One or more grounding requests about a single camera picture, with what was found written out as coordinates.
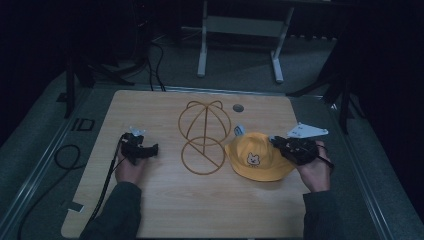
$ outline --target white stand leg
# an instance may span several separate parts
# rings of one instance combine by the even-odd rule
[[[206,45],[206,35],[207,35],[207,13],[208,1],[203,1],[203,20],[202,20],[202,47],[200,49],[199,57],[199,66],[197,68],[197,76],[204,77],[206,72],[206,57],[208,56],[208,47]]]
[[[283,47],[284,39],[286,38],[287,30],[290,26],[293,11],[293,7],[289,9],[286,20],[284,21],[284,24],[281,27],[277,49],[275,51],[271,51],[272,67],[274,68],[275,81],[277,81],[277,83],[282,83],[284,81],[283,72],[281,71],[280,59],[278,57],[280,56],[281,48]]]

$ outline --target wire hat stand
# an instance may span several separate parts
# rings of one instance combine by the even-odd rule
[[[209,175],[224,165],[222,142],[230,134],[231,119],[221,101],[190,101],[178,119],[178,129],[187,140],[181,160],[190,172]]]

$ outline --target cartoon bear face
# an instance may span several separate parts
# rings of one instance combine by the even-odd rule
[[[253,166],[258,166],[261,162],[259,160],[258,155],[253,155],[253,153],[249,153],[249,156],[247,156],[247,163]]]

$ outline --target dark background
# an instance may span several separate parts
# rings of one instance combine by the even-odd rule
[[[244,8],[234,7],[240,1],[221,1],[221,6],[216,2],[218,7],[210,11],[223,15],[281,16],[281,10],[273,10],[273,4],[281,4],[280,1],[267,1],[265,6],[255,8],[252,1],[243,1]],[[299,4],[289,34],[339,40],[327,66],[335,72],[354,68],[354,73],[349,73],[352,92],[359,97],[400,182],[423,219],[424,109],[419,96],[424,90],[424,6],[419,0],[361,3],[367,7]],[[65,70],[67,56],[84,53],[107,63],[116,56],[113,39],[107,36],[108,29],[102,22],[104,9],[96,1],[7,0],[0,4],[3,144],[44,88]],[[181,26],[201,25],[201,8],[201,1],[162,0],[155,1],[148,12],[153,13],[155,26],[178,42]]]

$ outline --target wooden tabletop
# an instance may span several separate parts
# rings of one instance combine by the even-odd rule
[[[214,101],[219,102],[210,107],[206,119],[205,111],[199,114],[203,105],[186,110],[196,103],[207,105]],[[221,103],[222,110],[215,107]],[[242,105],[244,110],[234,111],[235,104]],[[159,144],[159,154],[146,164],[139,185],[143,193],[138,237],[301,237],[305,213],[302,194],[307,188],[299,173],[294,170],[276,182],[256,182],[236,174],[221,146],[232,141],[233,129],[238,124],[246,132],[286,136],[297,121],[290,100],[281,96],[116,92],[74,196],[73,201],[84,205],[84,209],[68,212],[62,226],[63,236],[78,237],[83,230],[99,199],[117,142],[133,126],[146,130],[143,146]],[[189,128],[185,138],[182,133]],[[206,144],[205,148],[200,147],[201,151],[214,161],[223,157],[225,161],[214,173],[199,175],[183,164],[182,150],[188,139],[205,133],[217,141],[224,140],[220,145]],[[186,147],[183,152],[189,168],[207,173],[209,169],[195,161],[202,162],[204,157],[190,151]],[[112,178],[106,199],[115,185]]]

